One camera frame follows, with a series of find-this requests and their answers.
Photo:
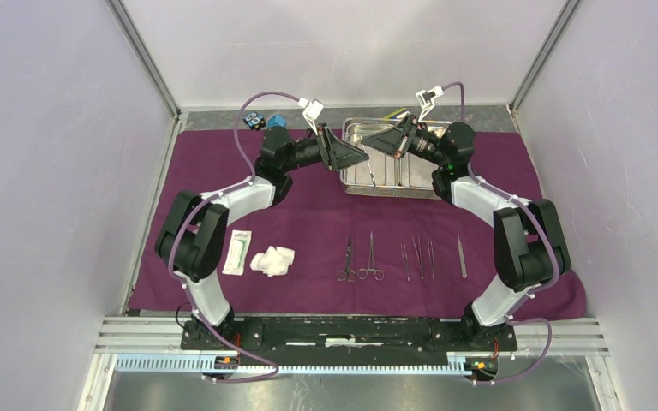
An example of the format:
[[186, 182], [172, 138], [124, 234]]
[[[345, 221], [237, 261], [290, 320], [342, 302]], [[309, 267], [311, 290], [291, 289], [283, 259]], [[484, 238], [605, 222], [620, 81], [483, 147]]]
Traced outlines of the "steel hemostat clamp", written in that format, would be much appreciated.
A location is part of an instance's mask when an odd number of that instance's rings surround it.
[[368, 262], [367, 266], [360, 268], [357, 272], [357, 277], [360, 280], [365, 280], [368, 277], [372, 276], [376, 281], [383, 281], [385, 278], [385, 273], [383, 270], [379, 269], [376, 266], [375, 261], [376, 253], [374, 246], [374, 232], [371, 231], [369, 235], [369, 247], [368, 247]]
[[371, 165], [371, 161], [369, 159], [366, 161], [366, 165], [367, 165], [368, 175], [369, 175], [369, 180], [371, 182], [371, 185], [372, 185], [372, 187], [377, 187], [376, 180], [375, 180], [374, 173], [373, 173], [373, 169], [372, 169], [372, 165]]

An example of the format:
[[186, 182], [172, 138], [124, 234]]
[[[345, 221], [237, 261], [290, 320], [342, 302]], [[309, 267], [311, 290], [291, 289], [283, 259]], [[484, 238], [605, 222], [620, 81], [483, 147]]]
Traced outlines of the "metal mesh instrument tray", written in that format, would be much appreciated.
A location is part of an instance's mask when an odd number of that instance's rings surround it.
[[[396, 122], [396, 125], [398, 125], [399, 120], [394, 120], [394, 122]], [[341, 182], [344, 185], [344, 191], [347, 194], [374, 197], [393, 197], [422, 200], [436, 200], [438, 198], [438, 196], [434, 193], [433, 186], [431, 189], [413, 189], [401, 187], [399, 184], [399, 166], [401, 158], [395, 160], [398, 162], [398, 182], [395, 186], [390, 186], [389, 188], [346, 188], [345, 185]]]

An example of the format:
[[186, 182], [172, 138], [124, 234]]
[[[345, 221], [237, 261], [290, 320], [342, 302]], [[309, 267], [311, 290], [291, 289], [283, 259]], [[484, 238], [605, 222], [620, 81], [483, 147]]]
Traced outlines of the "purple cloth wrap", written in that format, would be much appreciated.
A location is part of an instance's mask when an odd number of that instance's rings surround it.
[[[247, 162], [260, 150], [261, 136], [243, 130], [186, 131], [178, 135], [168, 174], [153, 218], [131, 309], [173, 311], [187, 296], [154, 251], [154, 244], [176, 195], [183, 190], [212, 191], [245, 178]], [[380, 314], [457, 318], [493, 279], [492, 229], [469, 212], [440, 200], [365, 197], [344, 191], [338, 174], [316, 164], [295, 170], [293, 186], [279, 204], [235, 222], [249, 230], [251, 254], [281, 246], [296, 251], [288, 273], [268, 277], [258, 271], [220, 274], [226, 300], [239, 313]], [[348, 238], [353, 241], [352, 269], [366, 267], [370, 232], [376, 266], [372, 276], [339, 282]], [[461, 276], [457, 234], [464, 245], [468, 277]], [[412, 235], [419, 235], [425, 279], [419, 276]], [[434, 245], [435, 278], [430, 277], [427, 242]], [[400, 245], [410, 258], [408, 283]]]

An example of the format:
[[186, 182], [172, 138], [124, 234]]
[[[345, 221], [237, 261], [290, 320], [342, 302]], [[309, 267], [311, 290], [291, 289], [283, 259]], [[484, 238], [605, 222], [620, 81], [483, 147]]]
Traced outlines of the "thin curved steel tweezers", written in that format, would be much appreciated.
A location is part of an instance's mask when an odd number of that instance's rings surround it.
[[435, 278], [434, 245], [431, 240], [427, 242], [427, 247], [428, 247], [428, 263], [430, 267], [430, 277], [434, 279]]

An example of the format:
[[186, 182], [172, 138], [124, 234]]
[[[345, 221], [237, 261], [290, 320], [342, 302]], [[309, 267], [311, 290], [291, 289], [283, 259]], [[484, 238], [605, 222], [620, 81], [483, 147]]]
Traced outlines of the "steel needle holder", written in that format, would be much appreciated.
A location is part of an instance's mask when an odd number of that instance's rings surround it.
[[415, 250], [415, 255], [416, 255], [416, 260], [418, 264], [418, 271], [419, 271], [419, 276], [420, 279], [423, 281], [425, 279], [424, 277], [424, 270], [423, 270], [423, 261], [422, 261], [422, 243], [419, 235], [412, 235], [411, 240], [413, 243], [413, 248]]

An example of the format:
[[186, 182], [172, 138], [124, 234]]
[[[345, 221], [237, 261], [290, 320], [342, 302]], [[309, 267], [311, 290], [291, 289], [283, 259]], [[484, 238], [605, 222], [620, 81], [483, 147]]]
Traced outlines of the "steel surgical scissors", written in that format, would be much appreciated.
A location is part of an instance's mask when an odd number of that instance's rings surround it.
[[337, 280], [339, 282], [348, 282], [353, 283], [357, 280], [357, 273], [352, 269], [352, 254], [353, 252], [353, 241], [350, 236], [347, 241], [347, 247], [344, 257], [344, 267], [337, 272]]

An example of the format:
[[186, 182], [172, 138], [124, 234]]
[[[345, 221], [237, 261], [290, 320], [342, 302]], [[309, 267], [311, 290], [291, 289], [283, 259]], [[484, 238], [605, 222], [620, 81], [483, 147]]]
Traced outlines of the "white gauze wad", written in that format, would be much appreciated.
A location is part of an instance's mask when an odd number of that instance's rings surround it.
[[264, 253], [257, 253], [250, 261], [252, 271], [260, 271], [268, 277], [284, 276], [295, 260], [296, 251], [287, 247], [270, 246]]

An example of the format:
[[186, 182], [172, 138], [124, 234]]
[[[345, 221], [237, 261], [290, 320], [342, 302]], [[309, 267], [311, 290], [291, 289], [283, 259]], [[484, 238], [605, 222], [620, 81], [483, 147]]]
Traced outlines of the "steel forceps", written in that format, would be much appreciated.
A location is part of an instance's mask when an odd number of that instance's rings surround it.
[[466, 262], [464, 258], [464, 245], [462, 243], [462, 239], [460, 234], [457, 234], [457, 248], [458, 248], [458, 262], [460, 265], [460, 270], [461, 270], [461, 276], [463, 279], [466, 279], [468, 277], [467, 273], [467, 267], [466, 267]]

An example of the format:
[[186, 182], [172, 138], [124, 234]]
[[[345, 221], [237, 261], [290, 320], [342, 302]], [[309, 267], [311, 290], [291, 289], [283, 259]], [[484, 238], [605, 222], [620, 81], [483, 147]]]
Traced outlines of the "suture packet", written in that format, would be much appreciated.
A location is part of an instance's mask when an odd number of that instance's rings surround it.
[[244, 273], [246, 257], [252, 240], [249, 230], [233, 230], [222, 273], [229, 276], [241, 276]]

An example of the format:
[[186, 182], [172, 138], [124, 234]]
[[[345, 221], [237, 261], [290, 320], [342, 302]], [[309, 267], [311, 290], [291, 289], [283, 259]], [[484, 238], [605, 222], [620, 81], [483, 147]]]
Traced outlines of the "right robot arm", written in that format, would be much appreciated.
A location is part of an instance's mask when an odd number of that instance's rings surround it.
[[453, 122], [437, 135], [415, 116], [362, 138], [365, 147], [393, 158], [412, 154], [436, 165], [434, 193], [487, 223], [493, 230], [495, 277], [461, 318], [460, 336], [472, 349], [494, 340], [496, 327], [518, 325], [515, 312], [554, 286], [571, 268], [571, 256], [555, 204], [531, 201], [494, 186], [471, 165], [476, 131]]

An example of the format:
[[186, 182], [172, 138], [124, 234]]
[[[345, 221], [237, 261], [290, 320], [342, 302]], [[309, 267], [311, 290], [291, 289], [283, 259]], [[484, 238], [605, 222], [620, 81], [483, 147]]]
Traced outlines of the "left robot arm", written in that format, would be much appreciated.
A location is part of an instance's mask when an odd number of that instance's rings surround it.
[[217, 274], [228, 227], [284, 200], [293, 184], [292, 170], [319, 164], [338, 171], [368, 159], [365, 151], [340, 140], [325, 124], [299, 140], [274, 126], [263, 132], [252, 175], [211, 193], [182, 191], [176, 196], [154, 251], [185, 288], [194, 317], [204, 324], [201, 335], [207, 343], [226, 348], [235, 337], [235, 326], [226, 320], [232, 309]]

